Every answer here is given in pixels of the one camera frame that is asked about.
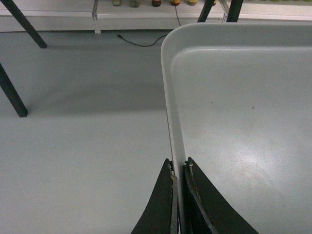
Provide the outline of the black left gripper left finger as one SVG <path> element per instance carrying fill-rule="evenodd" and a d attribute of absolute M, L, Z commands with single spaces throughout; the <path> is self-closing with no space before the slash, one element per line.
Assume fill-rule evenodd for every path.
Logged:
<path fill-rule="evenodd" d="M 132 233 L 178 233 L 177 178 L 169 159 L 165 159 L 148 204 Z"/>

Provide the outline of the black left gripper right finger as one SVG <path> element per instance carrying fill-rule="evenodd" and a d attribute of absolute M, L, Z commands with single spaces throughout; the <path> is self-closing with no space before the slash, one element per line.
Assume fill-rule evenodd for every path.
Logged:
<path fill-rule="evenodd" d="M 185 162 L 187 216 L 194 234 L 258 233 L 222 196 L 191 157 Z"/>

